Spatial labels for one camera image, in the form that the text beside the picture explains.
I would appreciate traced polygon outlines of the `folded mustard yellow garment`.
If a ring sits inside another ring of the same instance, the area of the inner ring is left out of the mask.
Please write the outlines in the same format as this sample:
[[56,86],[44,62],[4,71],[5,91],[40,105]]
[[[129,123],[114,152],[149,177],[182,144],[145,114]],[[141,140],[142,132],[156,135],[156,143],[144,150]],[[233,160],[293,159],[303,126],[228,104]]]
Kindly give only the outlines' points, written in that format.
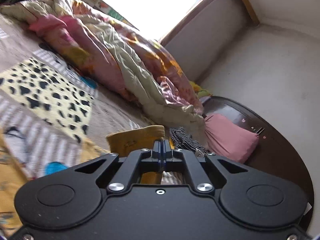
[[140,171],[139,161],[143,157],[150,157],[150,152],[142,152],[141,149],[153,149],[154,142],[162,140],[164,137],[165,129],[161,125],[151,125],[109,134],[106,140],[110,146],[110,151],[119,154],[121,158],[127,157],[116,176],[112,179],[112,182],[119,182],[125,186],[130,186],[141,178],[143,184],[160,184],[162,172],[159,171],[158,165]]

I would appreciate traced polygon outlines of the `folded striped dark garment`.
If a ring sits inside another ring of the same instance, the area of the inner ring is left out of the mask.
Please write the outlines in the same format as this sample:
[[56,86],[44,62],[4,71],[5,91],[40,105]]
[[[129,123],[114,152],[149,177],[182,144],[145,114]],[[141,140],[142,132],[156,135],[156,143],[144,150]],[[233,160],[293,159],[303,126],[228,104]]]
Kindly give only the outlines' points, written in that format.
[[171,128],[169,134],[175,148],[189,150],[197,157],[203,157],[207,153],[207,149],[187,134],[183,127]]

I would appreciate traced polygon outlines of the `pink pillow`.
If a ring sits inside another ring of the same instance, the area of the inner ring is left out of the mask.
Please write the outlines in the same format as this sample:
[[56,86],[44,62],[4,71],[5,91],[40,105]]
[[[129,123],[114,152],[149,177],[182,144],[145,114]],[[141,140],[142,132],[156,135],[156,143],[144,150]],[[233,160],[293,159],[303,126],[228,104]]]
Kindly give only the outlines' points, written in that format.
[[258,145],[259,135],[237,126],[221,114],[210,114],[204,120],[211,152],[243,164]]

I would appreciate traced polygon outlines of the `dark wooden headboard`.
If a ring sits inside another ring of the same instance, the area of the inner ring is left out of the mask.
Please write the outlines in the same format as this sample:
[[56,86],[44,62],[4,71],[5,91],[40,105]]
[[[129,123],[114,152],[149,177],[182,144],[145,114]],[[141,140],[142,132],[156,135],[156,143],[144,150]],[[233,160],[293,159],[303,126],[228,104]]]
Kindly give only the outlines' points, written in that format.
[[258,145],[245,164],[300,186],[311,205],[311,209],[299,223],[301,228],[307,230],[313,215],[313,183],[304,161],[295,148],[266,120],[234,100],[212,96],[203,106],[204,115],[221,114],[232,123],[259,136]]

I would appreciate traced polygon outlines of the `yellow green plush toy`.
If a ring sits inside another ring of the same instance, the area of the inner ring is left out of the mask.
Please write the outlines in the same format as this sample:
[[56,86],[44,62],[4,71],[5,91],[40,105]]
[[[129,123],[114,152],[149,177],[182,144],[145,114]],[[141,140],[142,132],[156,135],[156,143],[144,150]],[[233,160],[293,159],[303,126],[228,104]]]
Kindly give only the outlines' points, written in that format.
[[204,98],[204,97],[210,97],[212,96],[212,93],[210,93],[208,90],[203,89],[202,87],[200,87],[199,85],[197,85],[195,82],[193,81],[189,81],[190,85],[192,86],[196,96],[198,99],[200,98]]

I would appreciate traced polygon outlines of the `floral pink yellow quilt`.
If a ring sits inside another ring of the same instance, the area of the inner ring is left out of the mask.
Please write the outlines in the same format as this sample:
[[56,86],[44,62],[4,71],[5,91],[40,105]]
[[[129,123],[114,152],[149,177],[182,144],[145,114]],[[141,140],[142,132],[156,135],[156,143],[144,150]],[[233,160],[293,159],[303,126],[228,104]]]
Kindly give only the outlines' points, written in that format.
[[204,135],[203,105],[172,55],[158,42],[81,0],[2,5],[80,73],[142,108],[153,122]]

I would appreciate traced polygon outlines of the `Mickey Mouse plush blanket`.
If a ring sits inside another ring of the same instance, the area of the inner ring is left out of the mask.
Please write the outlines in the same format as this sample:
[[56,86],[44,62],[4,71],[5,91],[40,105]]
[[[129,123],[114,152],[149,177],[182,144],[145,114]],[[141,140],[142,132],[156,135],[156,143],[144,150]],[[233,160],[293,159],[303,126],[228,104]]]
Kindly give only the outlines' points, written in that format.
[[27,25],[1,16],[1,129],[29,179],[108,153],[109,134],[151,125],[113,92],[88,85]]

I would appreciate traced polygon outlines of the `colourful board at window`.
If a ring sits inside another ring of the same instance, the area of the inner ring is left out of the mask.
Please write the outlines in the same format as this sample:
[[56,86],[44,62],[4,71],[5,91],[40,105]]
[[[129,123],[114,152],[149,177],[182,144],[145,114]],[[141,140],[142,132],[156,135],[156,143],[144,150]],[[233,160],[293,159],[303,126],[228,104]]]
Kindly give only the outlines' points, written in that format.
[[111,24],[118,29],[118,26],[122,26],[131,30],[138,30],[133,24],[131,24],[124,16],[114,10],[103,0],[82,0],[87,4],[86,7],[90,7],[90,14],[103,22]]

